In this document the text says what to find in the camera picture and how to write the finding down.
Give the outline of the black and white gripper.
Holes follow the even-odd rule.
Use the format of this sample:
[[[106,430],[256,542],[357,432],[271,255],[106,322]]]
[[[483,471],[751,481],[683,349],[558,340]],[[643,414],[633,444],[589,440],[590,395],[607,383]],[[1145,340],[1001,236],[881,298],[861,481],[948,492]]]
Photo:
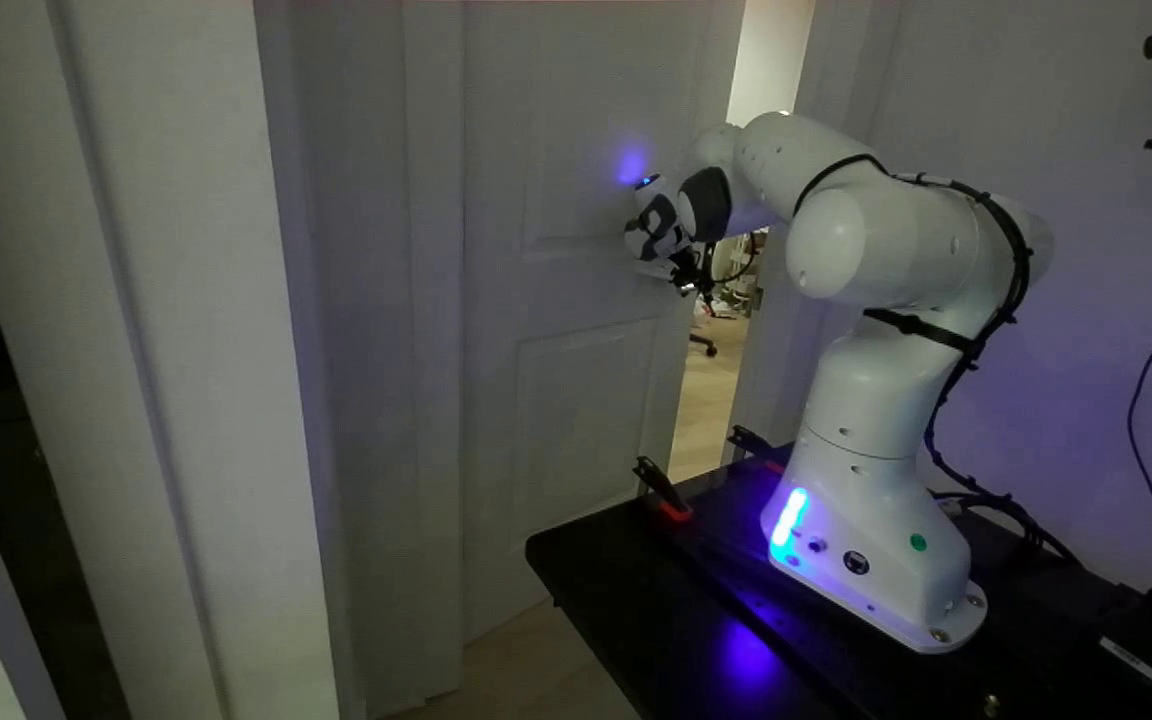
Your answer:
[[[636,218],[625,223],[627,253],[670,286],[697,286],[704,243],[726,236],[731,190],[718,168],[700,168],[683,186],[643,178]]]

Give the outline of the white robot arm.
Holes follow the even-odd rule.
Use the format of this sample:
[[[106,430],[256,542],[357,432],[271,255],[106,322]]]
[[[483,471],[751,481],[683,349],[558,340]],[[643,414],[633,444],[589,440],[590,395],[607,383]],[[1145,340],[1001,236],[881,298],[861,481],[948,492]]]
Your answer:
[[[986,596],[915,454],[1024,303],[1043,230],[995,191],[898,178],[790,112],[704,134],[690,161],[636,178],[633,195],[625,239],[654,277],[687,290],[700,243],[776,230],[788,282],[854,311],[814,359],[762,502],[762,566],[919,658],[968,646]]]

